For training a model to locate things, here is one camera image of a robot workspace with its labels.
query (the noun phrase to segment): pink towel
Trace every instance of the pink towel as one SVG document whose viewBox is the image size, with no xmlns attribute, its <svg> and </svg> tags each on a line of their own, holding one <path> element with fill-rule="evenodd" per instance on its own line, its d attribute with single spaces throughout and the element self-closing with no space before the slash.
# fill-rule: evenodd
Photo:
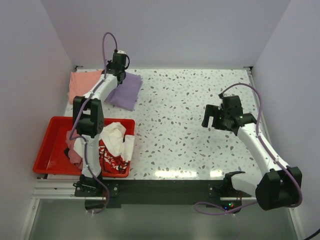
<svg viewBox="0 0 320 240">
<path fill-rule="evenodd" d="M 101 70 L 90 72 L 72 72 L 69 83 L 69 102 L 72 104 L 75 96 L 83 96 L 99 81 Z"/>
</svg>

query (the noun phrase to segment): pile of clothes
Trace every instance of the pile of clothes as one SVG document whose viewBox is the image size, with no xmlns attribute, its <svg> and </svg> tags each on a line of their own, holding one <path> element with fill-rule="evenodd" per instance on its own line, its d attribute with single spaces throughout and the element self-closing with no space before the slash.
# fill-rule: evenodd
<svg viewBox="0 0 320 240">
<path fill-rule="evenodd" d="M 100 134 L 99 160 L 102 172 L 124 174 L 130 164 L 135 145 L 134 135 L 125 135 L 126 128 L 120 122 L 105 126 Z M 66 133 L 68 148 L 64 151 L 70 162 L 80 170 L 83 168 L 83 146 L 81 138 L 69 140 L 71 131 Z"/>
</svg>

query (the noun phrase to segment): pink cloth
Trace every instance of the pink cloth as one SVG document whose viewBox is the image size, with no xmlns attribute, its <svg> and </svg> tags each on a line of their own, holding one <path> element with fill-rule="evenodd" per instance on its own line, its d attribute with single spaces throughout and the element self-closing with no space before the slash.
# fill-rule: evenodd
<svg viewBox="0 0 320 240">
<path fill-rule="evenodd" d="M 76 140 L 69 140 L 71 134 L 71 130 L 66 132 L 66 144 L 69 148 L 69 159 L 70 162 L 78 167 L 78 169 L 82 170 L 83 167 L 83 161 L 82 157 L 79 156 L 79 154 L 74 150 L 74 145 Z M 77 130 L 74 131 L 73 137 L 77 137 L 79 134 L 77 134 Z"/>
<path fill-rule="evenodd" d="M 69 102 L 72 104 L 75 96 L 83 96 L 99 81 L 101 70 L 90 72 L 72 72 L 69 83 Z"/>
</svg>

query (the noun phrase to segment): cable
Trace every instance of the cable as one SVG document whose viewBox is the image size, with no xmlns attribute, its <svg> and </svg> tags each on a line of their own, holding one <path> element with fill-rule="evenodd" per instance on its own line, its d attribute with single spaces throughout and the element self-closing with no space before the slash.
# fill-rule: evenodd
<svg viewBox="0 0 320 240">
<path fill-rule="evenodd" d="M 313 239 L 315 236 L 317 236 L 318 234 L 320 234 L 320 228 L 312 235 L 308 236 L 307 238 L 305 238 L 304 240 L 310 240 Z"/>
<path fill-rule="evenodd" d="M 194 210 L 196 210 L 198 213 L 201 213 L 201 214 L 205 214 L 205 215 L 210 215 L 210 216 L 220 216 L 220 215 L 226 215 L 226 214 L 233 214 L 237 211 L 239 211 L 240 209 L 243 209 L 245 207 L 248 207 L 248 206 L 251 206 L 253 204 L 256 204 L 257 201 L 252 201 L 250 203 L 247 203 L 245 205 L 241 205 L 241 206 L 238 206 L 236 208 L 233 208 L 231 210 L 225 210 L 223 209 L 221 206 L 217 205 L 217 204 L 214 204 L 214 203 L 211 203 L 211 202 L 206 202 L 206 201 L 200 201 L 200 202 L 197 202 L 193 208 Z M 200 210 L 197 208 L 198 205 L 209 205 L 209 206 L 212 206 L 212 207 L 216 207 L 217 209 L 220 209 L 224 212 L 208 212 L 208 211 L 203 211 L 203 210 Z"/>
<path fill-rule="evenodd" d="M 103 66 L 104 66 L 104 79 L 106 79 L 106 76 L 107 76 L 107 59 L 106 59 L 106 53 L 105 53 L 105 38 L 107 35 L 110 35 L 111 37 L 113 37 L 114 44 L 115 44 L 114 52 L 118 51 L 118 43 L 117 43 L 115 36 L 111 32 L 107 31 L 102 37 L 102 56 L 103 56 Z"/>
<path fill-rule="evenodd" d="M 258 92 L 257 89 L 255 89 L 253 86 L 249 85 L 249 84 L 246 84 L 246 83 L 236 83 L 236 84 L 233 84 L 229 87 L 227 87 L 224 91 L 221 92 L 221 95 L 223 95 L 226 91 L 228 91 L 229 89 L 235 87 L 235 86 L 238 86 L 238 85 L 243 85 L 243 86 L 246 86 L 248 88 L 251 88 L 258 96 L 259 98 L 259 112 L 258 112 L 258 117 L 257 117 L 257 120 L 256 120 L 256 126 L 255 126 L 255 131 L 256 131 L 256 134 L 257 134 L 257 137 L 261 143 L 261 145 L 263 146 L 263 148 L 266 150 L 266 152 L 269 154 L 269 156 L 272 158 L 272 160 L 288 175 L 288 177 L 291 179 L 291 181 L 293 182 L 295 188 L 297 189 L 298 191 L 298 194 L 299 194 L 299 201 L 298 203 L 294 204 L 294 205 L 290 205 L 288 207 L 290 208 L 295 208 L 295 207 L 298 207 L 301 203 L 302 203 L 302 199 L 303 199 L 303 196 L 302 196 L 302 192 L 301 192 L 301 189 L 300 189 L 300 186 L 299 184 L 297 183 L 297 181 L 295 180 L 295 178 L 290 174 L 290 172 L 279 162 L 277 161 L 277 158 L 272 154 L 272 152 L 270 151 L 270 149 L 267 147 L 267 145 L 265 144 L 264 140 L 261 138 L 261 135 L 259 134 L 259 123 L 260 123 L 260 118 L 261 118 L 261 114 L 262 114 L 262 107 L 263 107 L 263 102 L 262 102 L 262 97 L 260 95 L 260 93 Z"/>
<path fill-rule="evenodd" d="M 257 134 L 257 137 L 259 139 L 259 141 L 261 142 L 261 145 L 263 146 L 263 148 L 266 150 L 266 152 L 270 155 L 270 157 L 273 159 L 273 161 L 288 175 L 288 177 L 291 179 L 291 181 L 293 182 L 293 184 L 295 185 L 297 191 L 298 191 L 298 194 L 299 194 L 299 201 L 297 204 L 294 204 L 294 205 L 290 205 L 288 207 L 290 208 L 295 208 L 295 207 L 298 207 L 301 202 L 302 202 L 302 192 L 301 192 L 301 189 L 300 189 L 300 186 L 299 184 L 297 183 L 297 181 L 295 180 L 295 178 L 290 174 L 290 172 L 279 162 L 277 161 L 276 157 L 272 154 L 272 152 L 269 150 L 269 148 L 267 147 L 267 145 L 265 144 L 264 140 L 261 138 L 261 135 L 259 134 L 259 123 L 260 123 L 260 118 L 261 118 L 261 114 L 262 114 L 262 106 L 263 106 L 263 102 L 262 102 L 262 97 L 260 95 L 260 93 L 258 92 L 258 90 L 256 90 L 253 86 L 249 85 L 249 84 L 246 84 L 246 83 L 235 83 L 229 87 L 227 87 L 225 90 L 223 90 L 220 95 L 223 95 L 226 91 L 228 91 L 229 89 L 235 87 L 235 86 L 238 86 L 238 85 L 243 85 L 243 86 L 246 86 L 248 88 L 251 88 L 258 96 L 259 98 L 259 111 L 258 111 L 258 117 L 257 117 L 257 120 L 256 120 L 256 127 L 255 127 L 255 131 L 256 131 L 256 134 Z M 253 201 L 251 203 L 248 203 L 246 205 L 242 205 L 242 206 L 238 206 L 232 210 L 228 210 L 228 211 L 225 211 L 225 212 L 219 212 L 219 213 L 213 213 L 213 212 L 206 212 L 206 211 L 202 211 L 202 210 L 199 210 L 197 208 L 197 205 L 209 205 L 209 206 L 213 206 L 213 207 L 216 207 L 216 208 L 219 208 L 221 210 L 224 210 L 222 207 L 216 205 L 216 204 L 213 204 L 213 203 L 210 203 L 210 202 L 197 202 L 195 205 L 194 205 L 194 209 L 198 212 L 198 213 L 201 213 L 201 214 L 206 214 L 206 215 L 211 215 L 211 216 L 219 216 L 219 215 L 225 215 L 225 214 L 232 214 L 234 212 L 236 212 L 237 210 L 240 210 L 242 208 L 245 208 L 245 207 L 248 207 L 250 205 L 253 205 L 253 204 L 256 204 L 257 201 Z"/>
<path fill-rule="evenodd" d="M 124 68 L 124 70 L 127 70 L 130 66 L 130 57 L 127 54 L 125 56 L 128 58 L 128 65 Z"/>
<path fill-rule="evenodd" d="M 73 137 L 74 135 L 74 132 L 76 130 L 76 127 L 78 125 L 78 122 L 80 120 L 80 117 L 84 111 L 84 108 L 86 106 L 86 104 L 89 102 L 89 100 L 93 97 L 93 95 L 95 94 L 96 90 L 101 86 L 102 83 L 104 83 L 106 81 L 106 76 L 107 76 L 107 60 L 106 60 L 106 54 L 105 54 L 105 38 L 107 35 L 111 35 L 114 39 L 114 43 L 115 43 L 115 50 L 116 51 L 118 49 L 118 44 L 117 44 L 117 40 L 115 38 L 115 36 L 111 33 L 111 32 L 106 32 L 104 35 L 103 35 L 103 38 L 102 38 L 102 56 L 103 56 L 103 64 L 104 64 L 104 78 L 103 80 L 101 80 L 96 86 L 95 88 L 92 90 L 92 92 L 90 93 L 89 97 L 83 102 L 83 104 L 81 105 L 80 107 L 80 110 L 79 110 L 79 113 L 78 115 L 76 116 L 76 119 L 74 121 L 74 124 L 72 126 L 72 130 L 71 130 L 71 134 L 70 134 L 70 137 L 69 139 L 70 140 L 75 140 L 75 139 L 78 139 L 78 138 L 81 138 L 84 140 L 84 162 L 85 162 L 85 165 L 87 166 L 88 168 L 88 171 L 90 172 L 90 174 L 92 175 L 92 177 L 105 189 L 106 191 L 106 203 L 104 204 L 103 208 L 97 210 L 97 211 L 94 211 L 92 210 L 92 213 L 93 214 L 98 214 L 98 213 L 101 213 L 109 204 L 109 201 L 110 201 L 110 191 L 109 189 L 107 188 L 106 185 L 104 185 L 103 182 L 101 182 L 96 176 L 95 174 L 92 172 L 91 168 L 89 167 L 89 163 L 88 163 L 88 159 L 87 159 L 87 145 L 88 145 L 88 142 L 87 142 L 87 139 L 84 137 L 84 136 L 76 136 L 76 137 Z"/>
</svg>

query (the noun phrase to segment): speckled tabletop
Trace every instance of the speckled tabletop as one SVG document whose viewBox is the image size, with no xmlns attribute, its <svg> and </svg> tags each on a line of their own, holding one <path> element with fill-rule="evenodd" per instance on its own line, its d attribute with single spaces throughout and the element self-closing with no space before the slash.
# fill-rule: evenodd
<svg viewBox="0 0 320 240">
<path fill-rule="evenodd" d="M 222 90 L 234 83 L 250 83 L 246 70 L 130 69 L 128 72 L 141 75 L 143 80 L 134 111 L 103 103 L 105 118 L 135 121 L 135 146 L 126 179 L 223 179 L 225 173 L 238 170 L 261 175 L 246 146 L 232 132 L 201 126 L 205 106 L 219 105 L 218 94 Z M 227 93 L 239 95 L 244 112 L 257 116 L 249 88 L 234 87 Z M 72 107 L 68 103 L 65 116 L 72 116 Z"/>
</svg>

